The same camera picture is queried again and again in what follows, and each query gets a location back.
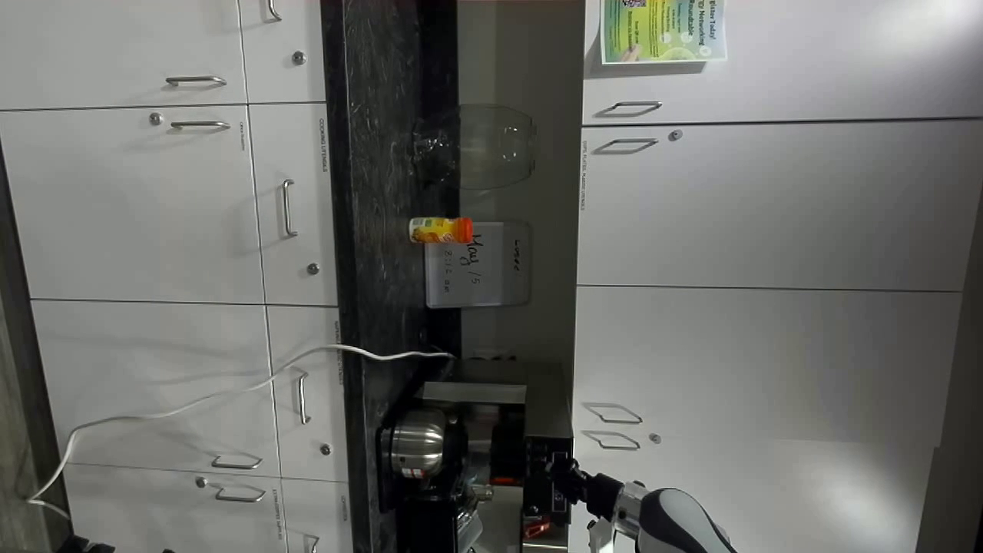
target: glass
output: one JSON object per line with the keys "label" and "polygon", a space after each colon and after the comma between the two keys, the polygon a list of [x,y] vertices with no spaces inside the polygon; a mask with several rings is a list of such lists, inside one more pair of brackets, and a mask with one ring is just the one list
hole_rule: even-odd
{"label": "glass", "polygon": [[412,163],[440,183],[461,174],[461,191],[519,183],[534,169],[534,122],[506,103],[461,103],[417,127]]}

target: cord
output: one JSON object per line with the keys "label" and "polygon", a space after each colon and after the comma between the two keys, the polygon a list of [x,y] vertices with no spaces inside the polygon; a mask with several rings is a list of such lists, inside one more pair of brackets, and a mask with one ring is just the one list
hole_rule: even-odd
{"label": "cord", "polygon": [[61,452],[61,460],[55,466],[55,473],[27,498],[32,508],[39,508],[39,510],[49,510],[61,520],[72,520],[61,508],[44,501],[44,495],[61,480],[61,473],[67,470],[67,460],[78,449],[78,439],[85,432],[85,429],[95,429],[95,428],[108,428],[108,423],[146,423],[146,421],[167,421],[167,419],[180,419],[180,415],[191,415],[191,411],[199,411],[211,403],[220,403],[220,398],[230,398],[230,395],[244,395],[244,394],[253,394],[253,390],[261,390],[261,388],[269,388],[281,376],[287,376],[296,364],[312,355],[312,353],[326,353],[326,349],[339,349],[339,353],[358,353],[358,355],[365,355],[365,360],[375,360],[375,364],[398,364],[398,360],[456,360],[456,353],[446,353],[446,349],[404,349],[404,353],[372,353],[365,348],[354,348],[354,343],[322,343],[322,348],[309,348],[309,349],[300,349],[296,355],[289,355],[287,364],[281,364],[268,377],[256,380],[256,385],[247,385],[247,388],[235,388],[235,390],[220,390],[220,394],[209,394],[209,395],[199,395],[194,403],[185,403],[185,406],[176,406],[176,410],[167,410],[167,411],[146,411],[146,415],[114,415],[114,419],[97,419],[97,421],[85,421],[73,429],[67,429],[67,439],[66,439],[66,452]]}

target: red object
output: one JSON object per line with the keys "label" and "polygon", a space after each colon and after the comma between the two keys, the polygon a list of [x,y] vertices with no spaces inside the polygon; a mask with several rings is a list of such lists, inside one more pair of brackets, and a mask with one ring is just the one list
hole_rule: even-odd
{"label": "red object", "polygon": [[544,539],[544,534],[551,534],[551,531],[553,531],[553,520],[551,520],[551,517],[527,520],[527,522],[522,524],[526,540]]}
{"label": "red object", "polygon": [[519,486],[513,477],[491,477],[491,486]]}
{"label": "red object", "polygon": [[459,230],[459,242],[473,242],[473,220],[469,217],[459,217],[456,230]]}

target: wall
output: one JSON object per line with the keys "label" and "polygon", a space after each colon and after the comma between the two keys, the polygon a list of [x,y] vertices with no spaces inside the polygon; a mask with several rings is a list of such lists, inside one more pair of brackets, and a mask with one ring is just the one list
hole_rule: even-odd
{"label": "wall", "polygon": [[935,455],[920,553],[971,553],[983,510],[983,202],[949,380],[944,445]]}

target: drawer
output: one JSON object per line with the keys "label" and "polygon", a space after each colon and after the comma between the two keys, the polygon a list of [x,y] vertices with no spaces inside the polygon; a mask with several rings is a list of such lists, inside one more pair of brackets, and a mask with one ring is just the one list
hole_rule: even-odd
{"label": "drawer", "polygon": [[72,466],[73,531],[120,553],[281,553],[276,480]]}
{"label": "drawer", "polygon": [[[180,410],[268,377],[261,306],[35,300],[57,445],[73,428]],[[79,432],[78,463],[281,477],[273,394]]]}
{"label": "drawer", "polygon": [[326,109],[253,109],[253,137],[268,300],[339,304]]}
{"label": "drawer", "polygon": [[600,13],[586,0],[584,122],[983,113],[983,6],[971,0],[739,0],[725,6],[729,62],[670,67],[603,67]]}
{"label": "drawer", "polygon": [[273,366],[287,368],[276,380],[282,477],[348,480],[340,353],[306,353],[339,343],[339,311],[269,306],[269,343]]}
{"label": "drawer", "polygon": [[354,553],[348,481],[282,480],[289,553]]}
{"label": "drawer", "polygon": [[0,0],[0,67],[0,111],[247,101],[238,0]]}
{"label": "drawer", "polygon": [[958,295],[582,289],[575,421],[662,437],[944,437]]}
{"label": "drawer", "polygon": [[240,0],[249,101],[326,101],[320,0]]}
{"label": "drawer", "polygon": [[32,297],[261,304],[244,109],[0,113]]}
{"label": "drawer", "polygon": [[584,132],[584,287],[958,292],[983,122]]}

